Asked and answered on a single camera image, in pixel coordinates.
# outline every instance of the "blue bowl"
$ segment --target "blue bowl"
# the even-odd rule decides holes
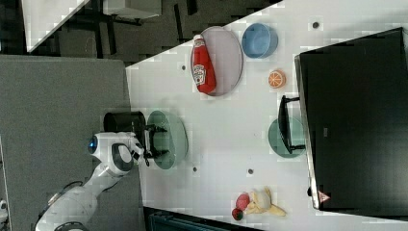
[[[249,58],[266,58],[276,50],[277,46],[278,35],[265,24],[254,23],[243,33],[242,50]]]

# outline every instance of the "small hole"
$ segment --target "small hole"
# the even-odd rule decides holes
[[[313,28],[317,29],[319,26],[320,26],[320,24],[318,22],[313,23]]]

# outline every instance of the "green bowl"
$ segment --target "green bowl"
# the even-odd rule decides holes
[[[305,144],[303,126],[299,120],[289,117],[289,123],[291,125],[292,145]],[[278,119],[275,119],[272,124],[270,124],[268,140],[273,151],[284,158],[294,158],[306,152],[306,149],[296,149],[292,151],[292,154],[289,153],[288,148],[286,148],[280,135]]]

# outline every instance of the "ketchup bottle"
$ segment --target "ketchup bottle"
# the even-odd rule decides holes
[[[216,89],[216,75],[204,38],[200,35],[194,36],[193,53],[192,78],[197,84],[198,91],[210,93]]]

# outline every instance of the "black cup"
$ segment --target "black cup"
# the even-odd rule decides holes
[[[107,113],[103,119],[105,132],[133,132],[137,135],[144,130],[146,120],[141,112]]]

